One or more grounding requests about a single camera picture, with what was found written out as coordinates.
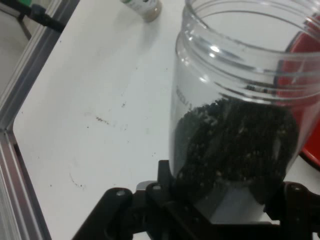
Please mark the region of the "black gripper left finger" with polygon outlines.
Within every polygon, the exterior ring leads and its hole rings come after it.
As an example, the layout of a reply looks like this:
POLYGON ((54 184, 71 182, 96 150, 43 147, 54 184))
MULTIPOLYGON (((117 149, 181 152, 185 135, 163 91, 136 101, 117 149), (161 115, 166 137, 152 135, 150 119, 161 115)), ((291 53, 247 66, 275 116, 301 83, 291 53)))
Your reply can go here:
POLYGON ((214 226, 173 194, 172 180, 168 160, 161 160, 157 180, 145 189, 107 190, 73 239, 131 240, 147 233, 152 240, 215 240, 214 226))

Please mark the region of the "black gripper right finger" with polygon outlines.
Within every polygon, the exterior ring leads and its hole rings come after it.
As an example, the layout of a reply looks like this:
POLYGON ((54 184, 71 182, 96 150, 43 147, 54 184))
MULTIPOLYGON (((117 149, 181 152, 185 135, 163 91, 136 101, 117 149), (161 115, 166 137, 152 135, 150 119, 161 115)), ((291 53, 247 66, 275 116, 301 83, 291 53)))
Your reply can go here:
POLYGON ((283 240, 312 240, 320 234, 320 195, 296 182, 283 182, 264 212, 279 221, 283 240))

